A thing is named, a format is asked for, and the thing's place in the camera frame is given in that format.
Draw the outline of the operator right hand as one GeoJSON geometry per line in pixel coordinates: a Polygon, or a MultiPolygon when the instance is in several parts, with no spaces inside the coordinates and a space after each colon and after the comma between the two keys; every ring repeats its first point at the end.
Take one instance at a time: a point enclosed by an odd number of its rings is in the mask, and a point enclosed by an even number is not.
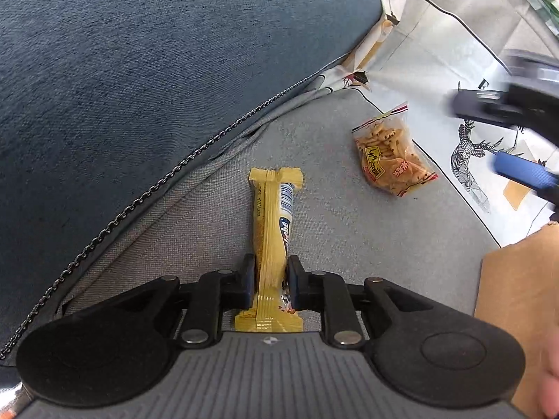
{"type": "Polygon", "coordinates": [[[542,375],[539,391],[541,411],[547,418],[557,418],[559,414],[558,351],[558,334],[554,333],[547,344],[546,369],[542,375]]]}

